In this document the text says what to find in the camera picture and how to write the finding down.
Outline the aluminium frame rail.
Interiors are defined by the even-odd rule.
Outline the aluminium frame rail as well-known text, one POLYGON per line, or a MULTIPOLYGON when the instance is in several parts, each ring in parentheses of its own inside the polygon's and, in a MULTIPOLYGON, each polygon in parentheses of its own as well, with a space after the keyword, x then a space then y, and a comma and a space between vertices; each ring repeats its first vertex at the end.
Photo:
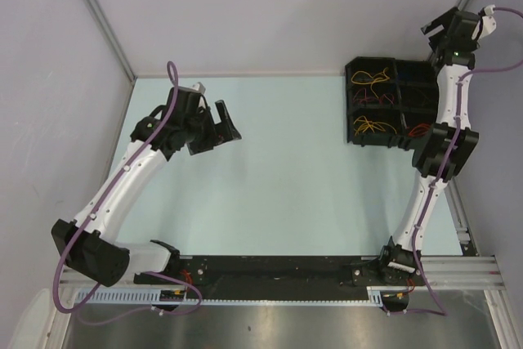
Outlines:
POLYGON ((373 257, 357 256, 181 256, 168 275, 181 279, 190 274, 198 286, 231 278, 310 283, 325 279, 351 287, 400 287, 413 283, 438 289, 498 289, 503 278, 494 257, 423 257, 413 273, 381 267, 373 257))

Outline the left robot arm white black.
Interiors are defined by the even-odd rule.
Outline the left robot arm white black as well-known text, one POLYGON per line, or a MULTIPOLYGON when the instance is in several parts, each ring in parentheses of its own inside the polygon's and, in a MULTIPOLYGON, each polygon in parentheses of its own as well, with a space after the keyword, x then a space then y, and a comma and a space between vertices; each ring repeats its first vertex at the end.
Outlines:
POLYGON ((201 84, 172 88, 168 101, 140 120, 122 160, 89 204, 71 221, 58 220, 51 236, 65 265, 105 287, 125 274, 152 271, 169 284, 181 273, 179 252, 159 240, 120 244, 118 233, 141 192, 182 149, 201 154, 241 135, 224 101, 216 101, 215 122, 201 84))

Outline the black compartment tray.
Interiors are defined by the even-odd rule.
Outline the black compartment tray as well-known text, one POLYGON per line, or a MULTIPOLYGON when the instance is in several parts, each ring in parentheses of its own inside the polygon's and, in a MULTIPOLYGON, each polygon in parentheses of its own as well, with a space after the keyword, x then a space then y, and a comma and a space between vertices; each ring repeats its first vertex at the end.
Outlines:
POLYGON ((439 90, 428 61, 357 56, 345 97, 349 143, 414 150, 436 121, 439 90))

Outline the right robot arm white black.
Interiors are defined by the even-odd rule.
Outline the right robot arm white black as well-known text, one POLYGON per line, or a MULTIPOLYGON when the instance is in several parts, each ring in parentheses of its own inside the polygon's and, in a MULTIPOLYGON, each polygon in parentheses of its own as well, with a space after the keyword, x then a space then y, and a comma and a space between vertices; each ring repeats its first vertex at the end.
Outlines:
POLYGON ((404 217, 378 257, 378 278, 385 284, 405 284, 421 273, 424 234, 436 202, 479 141, 468 117, 468 91, 479 41, 495 29, 492 6, 477 13, 454 7, 422 28, 433 52, 437 117, 413 153, 417 173, 404 217))

